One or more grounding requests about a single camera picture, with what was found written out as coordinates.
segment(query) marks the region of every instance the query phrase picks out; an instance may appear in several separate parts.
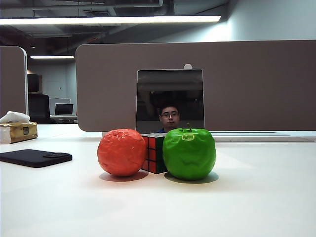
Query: laptop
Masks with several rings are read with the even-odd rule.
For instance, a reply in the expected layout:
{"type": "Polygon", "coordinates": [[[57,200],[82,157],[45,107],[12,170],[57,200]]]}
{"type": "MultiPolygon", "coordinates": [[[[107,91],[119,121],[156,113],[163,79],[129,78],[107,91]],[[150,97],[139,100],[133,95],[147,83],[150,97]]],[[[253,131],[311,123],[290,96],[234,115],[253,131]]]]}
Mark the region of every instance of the laptop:
{"type": "Polygon", "coordinates": [[[55,114],[56,115],[72,115],[73,107],[74,107],[73,104],[56,103],[55,114]]]}

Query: fluorescent light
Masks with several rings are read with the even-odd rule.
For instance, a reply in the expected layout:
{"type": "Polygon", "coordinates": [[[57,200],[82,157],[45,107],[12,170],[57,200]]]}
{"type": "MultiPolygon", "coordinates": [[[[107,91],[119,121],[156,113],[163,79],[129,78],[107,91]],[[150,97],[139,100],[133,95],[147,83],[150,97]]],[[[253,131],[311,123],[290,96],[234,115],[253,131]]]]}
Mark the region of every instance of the fluorescent light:
{"type": "Polygon", "coordinates": [[[61,59],[61,58],[74,58],[74,56],[68,56],[68,55],[64,55],[64,56],[30,56],[30,58],[33,59],[61,59]]]}
{"type": "Polygon", "coordinates": [[[0,25],[47,24],[140,24],[217,22],[221,16],[122,16],[122,17],[69,17],[69,18],[10,18],[0,19],[0,25]]]}

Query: rubik's cube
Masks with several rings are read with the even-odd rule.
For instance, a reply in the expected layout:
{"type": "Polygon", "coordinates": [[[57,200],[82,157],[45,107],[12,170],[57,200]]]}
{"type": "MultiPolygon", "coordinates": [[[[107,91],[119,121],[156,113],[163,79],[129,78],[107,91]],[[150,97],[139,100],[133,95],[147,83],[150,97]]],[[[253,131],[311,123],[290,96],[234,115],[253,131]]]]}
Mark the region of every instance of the rubik's cube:
{"type": "Polygon", "coordinates": [[[147,157],[142,166],[143,170],[154,174],[167,171],[162,157],[162,144],[165,136],[165,133],[149,133],[142,135],[147,147],[147,157]]]}

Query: black hair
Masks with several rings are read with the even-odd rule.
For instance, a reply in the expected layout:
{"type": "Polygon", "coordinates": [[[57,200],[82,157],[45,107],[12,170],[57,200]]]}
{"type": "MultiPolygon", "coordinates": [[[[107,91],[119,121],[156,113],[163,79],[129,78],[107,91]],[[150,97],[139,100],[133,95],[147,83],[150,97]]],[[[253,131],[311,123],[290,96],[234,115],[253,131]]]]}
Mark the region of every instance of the black hair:
{"type": "Polygon", "coordinates": [[[165,101],[164,103],[162,103],[162,105],[159,108],[159,115],[161,115],[161,112],[163,111],[163,109],[165,109],[167,107],[175,107],[177,109],[177,111],[180,113],[179,107],[178,107],[176,102],[174,102],[174,101],[165,101]]]}

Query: white wall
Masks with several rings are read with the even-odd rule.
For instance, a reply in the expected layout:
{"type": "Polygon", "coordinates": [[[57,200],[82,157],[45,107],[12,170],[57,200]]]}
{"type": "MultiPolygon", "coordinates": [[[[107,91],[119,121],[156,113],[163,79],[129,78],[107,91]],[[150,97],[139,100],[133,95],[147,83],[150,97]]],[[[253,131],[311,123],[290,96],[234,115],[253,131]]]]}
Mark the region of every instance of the white wall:
{"type": "Polygon", "coordinates": [[[76,64],[71,63],[66,66],[66,94],[74,104],[74,111],[77,111],[77,80],[76,80],[76,64]]]}
{"type": "Polygon", "coordinates": [[[230,17],[150,42],[316,39],[316,0],[231,0],[230,17]]]}
{"type": "Polygon", "coordinates": [[[42,75],[43,94],[50,98],[70,98],[77,111],[76,66],[71,64],[30,65],[28,70],[42,75]]]}

